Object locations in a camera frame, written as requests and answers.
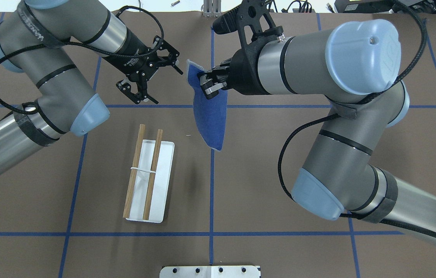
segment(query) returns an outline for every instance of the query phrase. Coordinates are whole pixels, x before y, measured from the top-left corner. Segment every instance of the velcro strap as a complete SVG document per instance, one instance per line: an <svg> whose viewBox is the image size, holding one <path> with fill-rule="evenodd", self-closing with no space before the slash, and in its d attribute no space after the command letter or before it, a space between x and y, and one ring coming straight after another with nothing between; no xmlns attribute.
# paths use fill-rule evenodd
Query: velcro strap
<svg viewBox="0 0 436 278"><path fill-rule="evenodd" d="M335 102L330 98L328 98L328 100L329 102L331 102L331 106L336 111L336 114L350 120L355 120L357 118L357 111L363 109L364 106L364 104L350 104L350 103Z"/></svg>
<svg viewBox="0 0 436 278"><path fill-rule="evenodd" d="M364 220L371 223L379 223L388 215L396 204L398 199L398 185L395 177L383 169L380 169L386 178L386 194L380 204L370 213L361 215L362 218L357 217L360 220Z"/></svg>

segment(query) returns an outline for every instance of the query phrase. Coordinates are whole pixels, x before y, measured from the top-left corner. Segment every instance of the white label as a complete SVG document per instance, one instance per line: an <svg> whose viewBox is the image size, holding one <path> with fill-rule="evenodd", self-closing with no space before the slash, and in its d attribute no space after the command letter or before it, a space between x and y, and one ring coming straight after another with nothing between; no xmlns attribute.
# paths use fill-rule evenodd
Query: white label
<svg viewBox="0 0 436 278"><path fill-rule="evenodd" d="M347 5L347 6L345 7L345 11L356 10L358 6L359 6L359 4Z"/></svg>

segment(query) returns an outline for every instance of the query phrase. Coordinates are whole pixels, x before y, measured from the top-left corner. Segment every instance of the hole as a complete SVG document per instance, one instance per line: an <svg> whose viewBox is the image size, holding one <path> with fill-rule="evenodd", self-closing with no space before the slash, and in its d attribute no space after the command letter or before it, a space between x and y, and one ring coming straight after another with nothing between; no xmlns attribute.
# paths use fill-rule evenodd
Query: hole
<svg viewBox="0 0 436 278"><path fill-rule="evenodd" d="M369 44L377 44L379 42L379 39L377 37L371 37L369 39Z"/></svg>
<svg viewBox="0 0 436 278"><path fill-rule="evenodd" d="M250 7L249 7L249 9L248 9L248 13L249 13L249 16L250 16L251 18L255 18L255 16L256 16L256 12L255 12L255 8L254 8L253 6L250 6Z"/></svg>
<svg viewBox="0 0 436 278"><path fill-rule="evenodd" d="M269 29L269 24L266 21L266 16L262 16L261 19L259 20L259 23L261 24L261 29L262 30L268 30Z"/></svg>
<svg viewBox="0 0 436 278"><path fill-rule="evenodd" d="M245 26L244 27L244 34L246 37L247 44L250 44L252 42L252 35L253 35L252 27L250 27L248 25Z"/></svg>

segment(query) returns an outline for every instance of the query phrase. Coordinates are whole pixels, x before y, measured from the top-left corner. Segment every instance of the black cable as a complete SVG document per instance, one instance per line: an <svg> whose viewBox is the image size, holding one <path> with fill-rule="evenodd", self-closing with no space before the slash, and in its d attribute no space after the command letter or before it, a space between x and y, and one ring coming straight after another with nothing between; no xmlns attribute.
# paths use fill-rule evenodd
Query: black cable
<svg viewBox="0 0 436 278"><path fill-rule="evenodd" d="M306 2L306 1L302 1L302 0L294 0L290 3L290 5L288 5L287 9L282 9L282 12L288 12L288 10L290 9L290 7L293 5L293 3L298 2L299 3L299 12L302 9L302 3Z"/></svg>
<svg viewBox="0 0 436 278"><path fill-rule="evenodd" d="M290 197L290 199L293 200L292 195L290 194L290 192L288 191L288 189L285 186L285 183L283 182L283 175L282 175L282 171L281 171L281 164L283 162L283 155L285 154L285 150L287 149L288 144L293 139L293 137L295 137L295 135L297 135L297 133L299 133L303 129L306 129L312 125L317 125L317 124L320 124L322 122L333 120L333 119L336 119L339 117L340 117L340 115L338 115L338 114L332 114L332 115L326 116L324 118L320 118L320 119L317 119L315 121L311 121L309 123L306 123L305 125L302 125L299 128L297 128L296 130L294 130L292 132L292 134L290 134L290 136L288 136L287 140L285 141L285 144L283 145L283 148L281 149L281 152L280 152L280 157L278 158L278 177L280 178L280 184L281 184L281 187L283 188L283 191L285 191L285 193L287 194L288 197Z"/></svg>
<svg viewBox="0 0 436 278"><path fill-rule="evenodd" d="M393 87L394 85L396 85L397 83L402 81L402 79L405 76L407 76L407 74L415 67L415 65L417 64L417 62L421 58L422 54L424 53L424 49L426 48L426 43L428 40L428 31L426 29L426 25L422 22L421 18L417 15L416 12L414 12L412 9L410 9L409 7L407 7L405 4L403 4L402 2L400 2L398 0L391 0L391 1L395 4L396 7L400 8L401 10L407 12L410 16L412 16L412 18L415 20L417 25L419 25L419 29L421 31L421 44L419 45L419 49L417 50L417 53L415 54L414 58L412 59L410 64L407 66L407 68L405 68L405 70L403 70L403 72L401 72L400 75L398 75L398 77L394 81L393 85L391 86L391 87ZM384 90L383 92L379 92L379 93L371 93L371 94L367 95L366 97L364 97L357 104L367 104L367 103L371 102L372 100L374 100L376 97L380 96L385 91L386 90Z"/></svg>
<svg viewBox="0 0 436 278"><path fill-rule="evenodd" d="M159 27L159 30L161 31L161 39L158 41L158 43L156 44L154 49L152 49L148 53L139 54L139 55L117 54L117 53L112 53L112 52L105 51L103 49L98 49L98 48L96 48L94 46L89 46L87 44L82 44L80 42L65 42L65 45L67 45L67 46L80 46L80 47L84 47L86 49L90 49L92 51L96 51L96 52L104 54L104 55L110 55L110 56L121 57L121 58L142 58L142 57L145 57L145 56L148 56L148 55L151 55L151 54L155 53L161 47L161 45L163 44L163 40L165 38L165 32L163 31L163 26L161 26L161 23L159 22L159 20L153 14L151 14L149 11L146 11L145 9L142 9L140 7L135 7L135 6L124 6L124 7L121 7L120 11L116 14L116 17L119 18L119 16L124 11L126 11L128 9L136 9L136 10L144 12L145 14L148 14L151 18L154 19L154 21L156 22L156 24ZM44 47L46 47L44 44L37 44L35 46L24 47L22 49L19 49L17 51L9 53L9 54L3 56L2 58L0 58L0 65L1 65L1 63L5 62L6 60L9 60L10 58L13 58L16 55L19 55L19 54L24 53L26 51L32 51L32 50L35 50L35 49L41 49L41 48L44 48ZM36 113L39 112L39 109L40 109L39 106L37 105L37 103L34 103L34 102L31 102L30 105L29 105L29 106L32 106L32 107L35 108L32 111L25 111L25 110L22 110L22 109L15 108L12 105L10 105L7 102L5 102L4 100L2 100L1 98L0 98L0 104L2 106L4 106L5 108L7 108L7 109L9 109L9 110L11 110L11 111L13 111L15 113L24 114L24 115L36 114Z"/></svg>
<svg viewBox="0 0 436 278"><path fill-rule="evenodd" d="M350 213L342 213L340 214L340 217L345 218L355 218L355 219L362 219L362 216L350 214ZM436 239L436 232L431 231L430 229L426 229L424 227L420 227L414 224L406 223L403 221L398 220L390 220L390 219L383 219L380 221L381 224L390 225L393 227L399 227L401 229L408 229L409 231L418 232L419 234L425 234L426 236L431 236Z"/></svg>
<svg viewBox="0 0 436 278"><path fill-rule="evenodd" d="M275 6L275 11L278 12L278 8L276 7L276 2L275 2L275 0L272 0L272 1L269 3L268 10L271 9L271 5L274 5L274 6Z"/></svg>

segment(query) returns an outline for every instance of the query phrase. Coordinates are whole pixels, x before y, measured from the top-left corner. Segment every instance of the black band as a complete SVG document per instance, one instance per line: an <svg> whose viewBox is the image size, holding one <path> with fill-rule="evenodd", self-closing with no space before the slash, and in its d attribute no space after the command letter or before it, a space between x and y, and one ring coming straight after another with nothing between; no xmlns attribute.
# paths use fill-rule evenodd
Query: black band
<svg viewBox="0 0 436 278"><path fill-rule="evenodd" d="M359 218L371 223L381 222L384 217L386 217L393 210L396 204L396 199L398 199L398 185L395 177L387 171L382 169L380 170L386 178L386 195L373 211L364 215L362 218Z"/></svg>
<svg viewBox="0 0 436 278"><path fill-rule="evenodd" d="M37 100L34 101L36 103L36 106L39 107L39 103ZM54 125L50 119L44 114L41 107L39 108L39 114L41 115L41 118L43 118L43 121L45 121L54 131L58 132L59 134L65 134L66 132L59 129L56 125Z"/></svg>
<svg viewBox="0 0 436 278"><path fill-rule="evenodd" d="M285 53L287 52L288 45L290 44L290 42L292 41L293 38L294 37L291 37L290 39L288 39L288 41L283 46L283 49L281 50L281 55L280 55L280 74L281 74L281 80L283 81L283 84L285 85L287 90L289 90L290 93L294 93L294 94L298 95L298 93L296 93L292 89L292 87L290 87L290 84L288 84L287 76L285 75Z"/></svg>
<svg viewBox="0 0 436 278"><path fill-rule="evenodd" d="M17 6L17 14L24 26L49 49L57 49L65 44L57 39L39 20L32 14L29 6L22 0Z"/></svg>
<svg viewBox="0 0 436 278"><path fill-rule="evenodd" d="M361 209L367 207L374 200L375 195L377 194L377 190L379 190L379 175L377 174L376 169L372 165L370 165L370 166L371 166L371 168L374 171L374 179L375 179L375 181L374 181L374 189L373 189L373 192L371 193L371 197L369 197L367 202L365 202L363 205L361 205L360 207L358 207L356 209L350 210L350 211L357 212L358 210L361 210Z"/></svg>
<svg viewBox="0 0 436 278"><path fill-rule="evenodd" d="M14 118L20 130L22 130L22 132L34 143L47 147L58 141L58 139L53 139L46 135L42 130L36 128L28 115L14 112Z"/></svg>
<svg viewBox="0 0 436 278"><path fill-rule="evenodd" d="M418 232L421 234L425 234L427 236L432 236L433 238L436 239L436 232L435 231L431 231L430 229L426 229L424 227L420 227L420 226L417 226L414 224L410 224L410 223L406 223L406 222L402 222L402 221L398 221L398 220L390 220L390 219L382 219L380 223L392 225L392 226L399 227L402 229L408 229L409 231L414 231L414 232Z"/></svg>
<svg viewBox="0 0 436 278"><path fill-rule="evenodd" d="M61 68L59 68L59 69L57 69L57 70L55 70L55 71L53 71L53 72L47 74L45 77L41 78L41 80L39 80L39 81L36 83L36 87L39 88L39 87L41 87L43 84L45 84L47 81L49 81L50 79L52 79L53 77L55 77L55 76L57 76L57 75L59 75L59 74L61 74L61 73L63 73L63 72L66 72L67 70L75 69L75 68L77 68L77 67L76 67L74 64L70 64L70 65L66 65L66 66L64 66L64 67L61 67Z"/></svg>
<svg viewBox="0 0 436 278"><path fill-rule="evenodd" d="M329 137L331 139L335 139L336 141L339 141L339 142L346 144L350 147L356 148L357 150L363 151L364 153L367 153L368 155L372 155L372 153L373 153L373 150L369 149L368 147L366 147L360 143L357 143L357 142L353 141L352 139L348 139L347 137L343 137L339 134L333 133L331 131L327 131L327 130L322 129L319 132L319 134L324 135L326 137Z"/></svg>
<svg viewBox="0 0 436 278"><path fill-rule="evenodd" d="M108 11L108 16L106 17L106 21L103 24L103 26L101 27L101 29L98 31L98 33L96 33L96 35L94 35L94 37L92 37L91 39L88 39L82 43L83 44L90 44L90 43L94 42L96 39L99 39L99 37L101 37L101 35L103 35L103 33L105 33L106 28L108 28L108 25L110 23L110 18L112 18L112 13L110 11Z"/></svg>

